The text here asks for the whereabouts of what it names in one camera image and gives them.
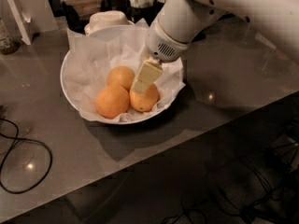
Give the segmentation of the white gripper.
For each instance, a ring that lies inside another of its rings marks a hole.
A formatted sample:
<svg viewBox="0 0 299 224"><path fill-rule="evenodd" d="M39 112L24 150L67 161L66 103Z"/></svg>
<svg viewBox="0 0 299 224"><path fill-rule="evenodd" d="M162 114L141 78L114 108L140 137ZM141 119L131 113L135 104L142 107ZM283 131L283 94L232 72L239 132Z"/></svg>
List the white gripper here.
<svg viewBox="0 0 299 224"><path fill-rule="evenodd" d="M176 61L188 46L188 32L182 29L181 22L157 16L146 36L146 48L155 59L147 59L139 65L131 91L143 93L162 75L161 61Z"/></svg>

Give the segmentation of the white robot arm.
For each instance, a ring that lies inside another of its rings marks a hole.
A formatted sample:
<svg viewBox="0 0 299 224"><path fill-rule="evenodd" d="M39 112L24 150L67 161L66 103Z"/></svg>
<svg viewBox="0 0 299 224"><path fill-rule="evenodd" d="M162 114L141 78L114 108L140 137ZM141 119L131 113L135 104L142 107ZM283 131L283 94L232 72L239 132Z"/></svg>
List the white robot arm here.
<svg viewBox="0 0 299 224"><path fill-rule="evenodd" d="M148 29L132 90L141 93L192 40L224 13L247 22L294 61L299 60L299 0L166 0Z"/></svg>

